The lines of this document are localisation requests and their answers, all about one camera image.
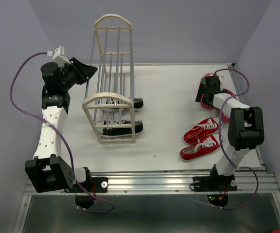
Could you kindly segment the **cream and chrome shoe shelf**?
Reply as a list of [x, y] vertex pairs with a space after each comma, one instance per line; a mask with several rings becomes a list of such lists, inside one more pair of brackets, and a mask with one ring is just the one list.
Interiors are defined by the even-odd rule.
[[[105, 14], [95, 21], [91, 51], [99, 50], [99, 71], [95, 94], [85, 90], [84, 113], [102, 143], [134, 143], [135, 135], [135, 72], [133, 28], [130, 21], [118, 14]], [[116, 120], [113, 128], [131, 127], [132, 136], [103, 138], [98, 130], [110, 128], [103, 121]]]

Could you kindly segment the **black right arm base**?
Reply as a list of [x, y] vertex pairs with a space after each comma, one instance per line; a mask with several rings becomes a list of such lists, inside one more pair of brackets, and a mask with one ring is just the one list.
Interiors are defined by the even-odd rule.
[[228, 204], [228, 191], [237, 191], [237, 184], [234, 175], [218, 176], [217, 180], [210, 176], [199, 176], [193, 177], [190, 189], [195, 192], [208, 192], [209, 203], [223, 208]]

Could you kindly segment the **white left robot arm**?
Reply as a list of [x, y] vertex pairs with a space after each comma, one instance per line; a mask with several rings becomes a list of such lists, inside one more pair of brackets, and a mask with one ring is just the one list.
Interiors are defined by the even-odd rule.
[[42, 128], [33, 159], [25, 163], [25, 171], [38, 193], [73, 186], [73, 170], [61, 157], [61, 135], [70, 105], [69, 90], [76, 84], [86, 83], [97, 70], [76, 58], [61, 66], [49, 62], [40, 68], [44, 81], [41, 95]]

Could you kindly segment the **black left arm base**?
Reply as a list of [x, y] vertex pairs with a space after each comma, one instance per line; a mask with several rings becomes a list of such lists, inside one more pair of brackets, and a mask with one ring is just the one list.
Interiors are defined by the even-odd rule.
[[[85, 181], [83, 183], [80, 183], [80, 185], [90, 194], [95, 196], [97, 193], [107, 192], [108, 178], [92, 177], [91, 181]], [[73, 186], [73, 189], [76, 193], [74, 201], [77, 206], [89, 209], [95, 204], [96, 199], [94, 199], [90, 195], [78, 195], [78, 193], [84, 193], [84, 191], [77, 184]]]

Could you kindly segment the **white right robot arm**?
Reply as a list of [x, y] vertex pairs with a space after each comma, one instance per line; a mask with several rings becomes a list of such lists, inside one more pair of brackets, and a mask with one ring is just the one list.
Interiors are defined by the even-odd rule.
[[213, 166], [209, 176], [195, 177], [192, 187], [196, 192], [236, 191], [235, 171], [242, 159], [264, 141], [263, 112], [250, 107], [220, 87], [218, 76], [207, 76], [200, 83], [196, 102], [219, 109], [229, 117], [228, 146], [222, 158]]

